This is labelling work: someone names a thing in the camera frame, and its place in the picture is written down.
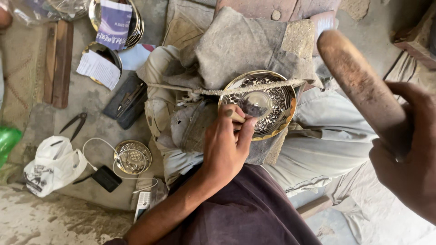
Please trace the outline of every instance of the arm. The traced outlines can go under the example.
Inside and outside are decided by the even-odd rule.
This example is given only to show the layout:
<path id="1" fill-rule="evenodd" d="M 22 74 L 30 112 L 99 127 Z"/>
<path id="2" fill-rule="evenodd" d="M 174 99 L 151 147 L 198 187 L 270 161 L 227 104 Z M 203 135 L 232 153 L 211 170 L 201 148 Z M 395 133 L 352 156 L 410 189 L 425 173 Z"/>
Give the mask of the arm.
<path id="1" fill-rule="evenodd" d="M 203 165 L 185 185 L 143 215 L 126 233 L 124 239 L 129 245 L 157 242 L 203 201 L 227 185 L 242 169 L 249 153 L 256 119 L 248 119 L 244 124 L 232 122 L 224 115 L 228 109 L 245 117 L 237 105 L 223 105 L 220 108 L 218 118 L 205 133 Z"/>
<path id="2" fill-rule="evenodd" d="M 416 214 L 436 225 L 436 98 L 420 87 L 387 82 L 394 94 L 409 104 L 413 118 L 412 148 L 399 163 L 380 140 L 374 140 L 369 157 L 380 182 Z"/>

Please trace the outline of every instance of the rope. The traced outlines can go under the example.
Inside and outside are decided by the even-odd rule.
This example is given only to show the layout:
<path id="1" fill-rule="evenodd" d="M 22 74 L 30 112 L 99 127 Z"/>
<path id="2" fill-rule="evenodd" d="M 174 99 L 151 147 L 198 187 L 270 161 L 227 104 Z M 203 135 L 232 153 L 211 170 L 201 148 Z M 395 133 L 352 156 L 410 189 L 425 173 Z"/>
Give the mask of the rope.
<path id="1" fill-rule="evenodd" d="M 208 89 L 202 89 L 202 88 L 195 89 L 195 88 L 187 88 L 187 87 L 157 84 L 157 83 L 148 83 L 147 86 L 158 87 L 158 88 L 167 88 L 167 89 L 173 89 L 173 90 L 179 90 L 179 91 L 186 91 L 186 92 L 192 92 L 195 94 L 202 94 L 202 95 L 231 95 L 231 94 L 235 94 L 235 93 L 251 92 L 251 91 L 255 91 L 255 90 L 264 90 L 264 89 L 269 89 L 269 88 L 292 86 L 292 85 L 301 84 L 304 82 L 306 82 L 306 80 L 289 79 L 286 81 L 273 82 L 273 83 L 261 84 L 261 85 L 254 85 L 254 86 L 249 86 L 249 87 L 245 87 L 245 88 L 227 89 L 227 90 L 208 90 Z"/>

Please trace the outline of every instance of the green plastic bottle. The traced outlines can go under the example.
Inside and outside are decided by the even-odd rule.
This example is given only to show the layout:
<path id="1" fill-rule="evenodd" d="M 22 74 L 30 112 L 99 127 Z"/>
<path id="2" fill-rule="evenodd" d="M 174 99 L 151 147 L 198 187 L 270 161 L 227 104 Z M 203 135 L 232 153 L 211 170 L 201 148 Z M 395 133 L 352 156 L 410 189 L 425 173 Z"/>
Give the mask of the green plastic bottle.
<path id="1" fill-rule="evenodd" d="M 20 141 L 22 132 L 18 129 L 0 126 L 0 169 L 7 160 L 7 155 Z"/>

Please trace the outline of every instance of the trousers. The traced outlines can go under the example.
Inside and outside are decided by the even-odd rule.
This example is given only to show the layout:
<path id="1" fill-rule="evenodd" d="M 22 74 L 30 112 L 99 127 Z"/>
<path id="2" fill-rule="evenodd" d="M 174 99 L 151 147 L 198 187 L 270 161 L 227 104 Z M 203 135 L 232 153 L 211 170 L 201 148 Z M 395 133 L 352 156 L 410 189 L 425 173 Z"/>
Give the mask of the trousers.
<path id="1" fill-rule="evenodd" d="M 147 84 L 162 84 L 162 74 L 169 62 L 180 59 L 173 46 L 158 47 L 138 71 Z M 160 133 L 170 124 L 176 105 L 176 93 L 170 89 L 148 87 L 145 114 L 163 155 L 167 185 L 193 166 L 203 162 L 202 153 L 184 153 L 157 142 Z M 275 165 L 264 169 L 283 188 L 288 196 L 321 187 L 332 178 L 348 173 L 369 160 L 368 153 L 376 134 L 354 105 L 334 90 L 311 88 L 302 93 L 293 122 L 298 126 L 289 130 Z"/>

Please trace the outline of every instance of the white phone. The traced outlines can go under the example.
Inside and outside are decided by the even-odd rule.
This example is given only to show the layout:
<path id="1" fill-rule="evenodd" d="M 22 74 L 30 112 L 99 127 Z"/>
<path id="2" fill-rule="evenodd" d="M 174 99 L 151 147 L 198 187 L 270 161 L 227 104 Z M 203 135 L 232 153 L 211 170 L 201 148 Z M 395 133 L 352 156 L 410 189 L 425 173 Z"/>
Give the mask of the white phone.
<path id="1" fill-rule="evenodd" d="M 141 215 L 148 210 L 150 207 L 150 200 L 151 200 L 151 192 L 149 191 L 141 191 L 139 193 L 139 199 L 138 199 L 138 205 L 136 206 L 136 213 L 135 213 L 135 219 L 133 220 L 134 223 L 141 217 Z"/>

